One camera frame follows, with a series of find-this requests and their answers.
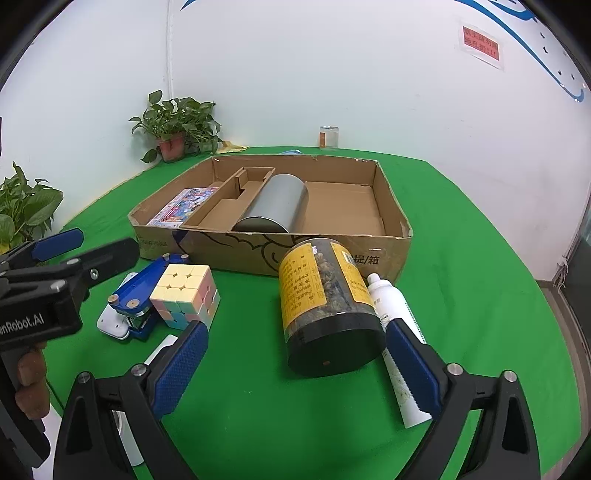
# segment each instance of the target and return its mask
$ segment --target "wooden floor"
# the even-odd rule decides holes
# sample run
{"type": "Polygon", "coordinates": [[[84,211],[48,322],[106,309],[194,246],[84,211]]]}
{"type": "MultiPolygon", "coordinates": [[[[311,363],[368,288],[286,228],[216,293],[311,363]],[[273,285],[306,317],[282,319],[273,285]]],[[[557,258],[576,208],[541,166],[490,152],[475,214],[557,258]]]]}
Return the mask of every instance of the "wooden floor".
{"type": "Polygon", "coordinates": [[[538,284],[550,308],[552,308],[556,321],[564,336],[579,388],[581,437],[561,461],[543,476],[543,480],[558,480],[579,451],[579,448],[589,433],[591,419],[591,403],[589,401],[591,399],[591,356],[589,355],[587,343],[583,339],[579,324],[574,318],[574,314],[564,296],[549,282],[540,281],[538,284]]]}

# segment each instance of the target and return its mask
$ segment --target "rubik's cube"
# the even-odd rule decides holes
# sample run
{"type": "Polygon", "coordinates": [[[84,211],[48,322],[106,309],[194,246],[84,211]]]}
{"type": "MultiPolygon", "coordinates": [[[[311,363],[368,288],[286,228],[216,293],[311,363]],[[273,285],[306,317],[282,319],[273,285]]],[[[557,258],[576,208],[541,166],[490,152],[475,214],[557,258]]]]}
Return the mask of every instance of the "rubik's cube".
{"type": "Polygon", "coordinates": [[[194,320],[212,325],[220,294],[207,265],[169,265],[152,295],[152,305],[171,328],[184,330],[194,320]]]}

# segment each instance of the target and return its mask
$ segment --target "green tablecloth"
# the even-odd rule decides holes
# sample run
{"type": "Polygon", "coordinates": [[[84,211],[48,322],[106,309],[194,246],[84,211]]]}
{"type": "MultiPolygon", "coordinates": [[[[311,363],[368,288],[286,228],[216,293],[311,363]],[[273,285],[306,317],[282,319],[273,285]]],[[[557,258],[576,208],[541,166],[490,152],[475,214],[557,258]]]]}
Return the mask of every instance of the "green tablecloth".
{"type": "MultiPolygon", "coordinates": [[[[428,163],[351,150],[338,154],[379,160],[414,229],[397,286],[446,362],[482,375],[517,372],[547,471],[580,434],[579,399],[564,340],[534,279],[483,214],[428,163]]],[[[143,172],[67,227],[85,233],[83,249],[132,236],[127,213],[200,159],[143,172]]],[[[147,264],[141,260],[135,270],[147,264]]],[[[295,378],[285,360],[277,279],[213,275],[222,300],[209,350],[177,410],[164,419],[195,473],[202,480],[394,478],[427,425],[404,429],[382,359],[336,377],[295,378]]],[[[81,309],[82,331],[46,349],[48,377],[63,402],[80,371],[121,375],[175,333],[162,322],[147,342],[125,343],[97,330],[106,298],[123,277],[94,288],[81,309]]],[[[444,478],[455,478],[477,419],[473,412],[444,478]]],[[[145,466],[137,472],[150,478],[145,466]]]]}

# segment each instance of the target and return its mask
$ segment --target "plant pot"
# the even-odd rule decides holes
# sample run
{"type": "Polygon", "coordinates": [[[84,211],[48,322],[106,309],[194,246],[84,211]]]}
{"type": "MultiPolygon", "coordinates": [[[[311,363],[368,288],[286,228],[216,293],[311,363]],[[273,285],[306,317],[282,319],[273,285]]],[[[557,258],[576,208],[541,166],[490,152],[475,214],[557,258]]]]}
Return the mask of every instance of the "plant pot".
{"type": "Polygon", "coordinates": [[[160,153],[166,163],[180,160],[184,156],[184,132],[179,132],[170,137],[170,140],[158,139],[160,153]]]}

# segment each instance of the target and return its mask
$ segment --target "human hand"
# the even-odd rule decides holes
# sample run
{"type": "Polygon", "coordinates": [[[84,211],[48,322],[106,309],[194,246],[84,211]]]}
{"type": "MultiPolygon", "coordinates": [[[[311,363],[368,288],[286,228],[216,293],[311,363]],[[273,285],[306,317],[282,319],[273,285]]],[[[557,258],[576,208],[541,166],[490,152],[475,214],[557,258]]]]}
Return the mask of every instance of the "human hand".
{"type": "Polygon", "coordinates": [[[38,343],[18,361],[18,381],[22,387],[14,395],[18,408],[30,420],[40,420],[49,413],[49,390],[45,382],[47,366],[42,349],[47,342],[38,343]]]}

